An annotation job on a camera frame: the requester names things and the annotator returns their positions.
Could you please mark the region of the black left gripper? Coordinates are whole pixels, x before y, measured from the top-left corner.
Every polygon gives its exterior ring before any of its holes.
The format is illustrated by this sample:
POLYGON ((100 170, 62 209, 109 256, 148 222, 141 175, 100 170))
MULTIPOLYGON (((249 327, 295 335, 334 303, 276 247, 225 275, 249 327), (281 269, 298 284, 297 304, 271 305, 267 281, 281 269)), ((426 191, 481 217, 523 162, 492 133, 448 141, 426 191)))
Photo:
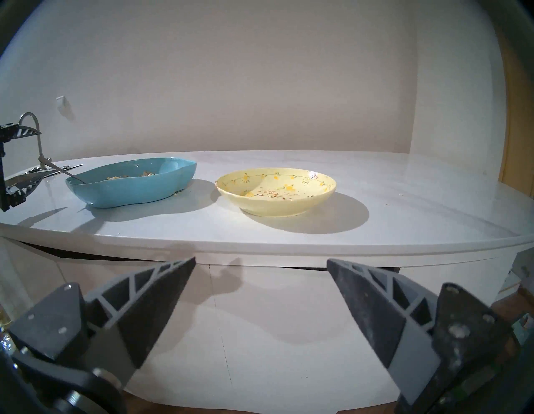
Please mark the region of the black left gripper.
MULTIPOLYGON (((24 137, 39 136, 41 132, 35 128, 22 126, 20 124, 8 123, 0 127, 0 140, 12 141, 24 137)), ((3 157, 5 156, 4 144, 1 142, 1 210, 6 212, 11 207, 16 207, 26 201, 26 197, 31 194, 39 183, 48 176, 54 174, 54 170, 40 170, 31 173, 23 173, 8 178, 5 181, 3 171, 3 157)))

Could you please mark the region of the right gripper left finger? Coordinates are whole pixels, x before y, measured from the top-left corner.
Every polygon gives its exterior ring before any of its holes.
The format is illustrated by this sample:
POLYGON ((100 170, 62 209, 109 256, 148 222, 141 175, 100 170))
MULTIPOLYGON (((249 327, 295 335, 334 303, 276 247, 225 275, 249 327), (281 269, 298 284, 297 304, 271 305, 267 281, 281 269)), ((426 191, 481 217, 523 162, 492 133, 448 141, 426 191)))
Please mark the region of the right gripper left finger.
POLYGON ((195 258, 118 277, 83 295, 60 285, 9 328, 27 372, 74 383, 95 370, 125 386, 147 360, 195 268, 195 258))

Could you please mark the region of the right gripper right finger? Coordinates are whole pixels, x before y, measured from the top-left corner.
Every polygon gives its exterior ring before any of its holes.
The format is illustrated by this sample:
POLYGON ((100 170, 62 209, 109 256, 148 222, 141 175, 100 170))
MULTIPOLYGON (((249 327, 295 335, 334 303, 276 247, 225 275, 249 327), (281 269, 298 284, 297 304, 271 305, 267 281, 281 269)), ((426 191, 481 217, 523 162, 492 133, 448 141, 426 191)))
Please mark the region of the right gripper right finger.
POLYGON ((353 319, 399 389, 395 413, 445 413, 490 382, 513 329, 455 283, 438 295, 404 275, 328 259, 353 319))

